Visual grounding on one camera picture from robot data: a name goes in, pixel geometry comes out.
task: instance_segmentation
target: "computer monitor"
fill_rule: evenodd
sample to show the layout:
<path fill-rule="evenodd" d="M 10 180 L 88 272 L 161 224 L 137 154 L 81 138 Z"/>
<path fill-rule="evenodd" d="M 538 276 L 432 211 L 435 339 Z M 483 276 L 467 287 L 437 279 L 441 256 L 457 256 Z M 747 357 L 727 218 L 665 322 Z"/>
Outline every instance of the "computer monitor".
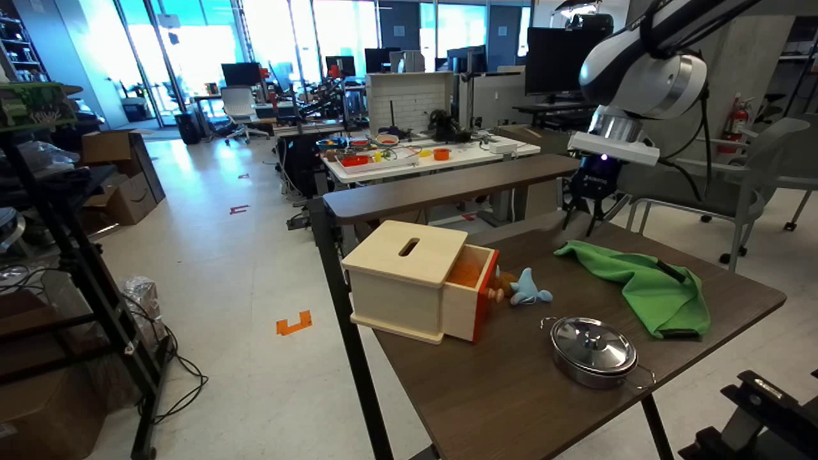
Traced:
<path fill-rule="evenodd" d="M 394 71 L 389 59 L 391 51 L 402 51 L 402 48 L 363 48 L 366 74 Z"/>
<path fill-rule="evenodd" d="M 598 30 L 529 28 L 526 94 L 579 90 L 579 65 L 598 40 Z"/>
<path fill-rule="evenodd" d="M 221 74 L 228 87 L 256 87 L 260 82 L 257 60 L 221 63 Z"/>
<path fill-rule="evenodd" d="M 352 55 L 325 55 L 330 77 L 354 77 L 354 59 Z"/>
<path fill-rule="evenodd" d="M 483 74 L 487 71 L 485 46 L 464 46 L 448 51 L 450 71 L 457 74 Z"/>

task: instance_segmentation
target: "trash bin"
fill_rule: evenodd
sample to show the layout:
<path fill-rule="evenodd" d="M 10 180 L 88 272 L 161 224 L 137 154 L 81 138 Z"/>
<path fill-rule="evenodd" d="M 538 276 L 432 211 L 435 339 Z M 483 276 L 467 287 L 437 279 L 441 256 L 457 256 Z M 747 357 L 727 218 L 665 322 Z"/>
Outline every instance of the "trash bin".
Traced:
<path fill-rule="evenodd" d="M 191 115 L 175 115 L 175 128 L 178 128 L 178 134 L 182 134 L 182 141 L 183 141 L 186 145 L 202 141 L 202 133 L 200 133 L 200 128 L 196 128 L 196 122 L 193 122 Z"/>

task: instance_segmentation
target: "orange tape marker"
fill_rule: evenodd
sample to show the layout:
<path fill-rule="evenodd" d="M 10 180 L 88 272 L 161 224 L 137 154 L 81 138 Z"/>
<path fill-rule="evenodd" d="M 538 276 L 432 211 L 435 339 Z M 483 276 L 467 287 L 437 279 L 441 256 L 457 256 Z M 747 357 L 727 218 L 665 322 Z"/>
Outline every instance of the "orange tape marker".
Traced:
<path fill-rule="evenodd" d="M 312 326 L 312 315 L 310 315 L 310 310 L 299 312 L 299 322 L 295 322 L 295 325 L 287 325 L 287 320 L 278 320 L 278 322 L 276 322 L 276 333 L 278 333 L 278 334 L 290 334 L 290 333 L 299 333 L 299 330 L 307 330 L 307 326 Z"/>

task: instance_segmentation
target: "black table leg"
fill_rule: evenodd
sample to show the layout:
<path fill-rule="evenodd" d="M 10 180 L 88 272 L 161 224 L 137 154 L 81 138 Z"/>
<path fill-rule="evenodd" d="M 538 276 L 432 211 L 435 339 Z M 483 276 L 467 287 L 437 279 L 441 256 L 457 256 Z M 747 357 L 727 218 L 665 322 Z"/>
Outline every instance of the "black table leg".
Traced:
<path fill-rule="evenodd" d="M 366 418 L 368 440 L 372 444 L 375 460 L 391 460 L 391 444 L 389 444 L 379 394 L 372 385 L 372 376 L 368 370 L 368 361 L 366 361 L 366 349 L 363 349 L 363 341 L 357 334 L 357 325 L 352 325 L 352 320 L 350 320 L 352 304 L 347 297 L 347 284 L 344 284 L 340 258 L 336 258 L 336 246 L 334 246 L 336 224 L 334 224 L 331 211 L 325 206 L 325 198 L 318 198 L 318 196 L 310 202 L 310 224 L 312 224 L 315 246 L 321 256 L 340 338 L 341 338 L 341 348 L 350 361 L 350 370 L 352 370 L 359 412 Z"/>
<path fill-rule="evenodd" d="M 650 435 L 655 437 L 655 444 L 658 450 L 658 456 L 673 460 L 666 432 L 665 432 L 665 423 L 661 423 L 661 417 L 658 417 L 658 408 L 656 408 L 656 402 L 651 394 L 646 399 L 641 399 L 641 408 L 644 408 L 644 417 L 650 423 Z"/>

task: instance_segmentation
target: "brown tabletop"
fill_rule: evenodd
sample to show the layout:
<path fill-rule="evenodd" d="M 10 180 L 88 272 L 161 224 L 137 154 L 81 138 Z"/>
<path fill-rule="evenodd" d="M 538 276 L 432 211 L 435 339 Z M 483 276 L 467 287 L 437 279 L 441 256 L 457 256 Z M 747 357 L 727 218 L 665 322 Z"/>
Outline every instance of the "brown tabletop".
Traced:
<path fill-rule="evenodd" d="M 359 189 L 325 195 L 336 223 L 371 220 L 380 214 L 432 206 L 474 195 L 490 195 L 509 186 L 526 186 L 575 172 L 577 160 L 568 156 L 529 156 L 444 174 L 414 175 L 411 180 L 386 180 Z"/>
<path fill-rule="evenodd" d="M 693 269 L 711 307 L 711 333 L 702 339 L 651 339 L 619 287 L 552 256 L 552 232 L 500 241 L 500 266 L 517 272 L 532 266 L 533 280 L 554 294 L 550 307 L 494 307 L 477 344 L 450 338 L 425 344 L 375 333 L 441 456 L 552 456 L 785 304 L 781 290 L 611 224 L 589 241 Z M 554 367 L 538 320 L 569 315 L 598 316 L 637 344 L 639 367 L 623 389 L 579 389 Z"/>

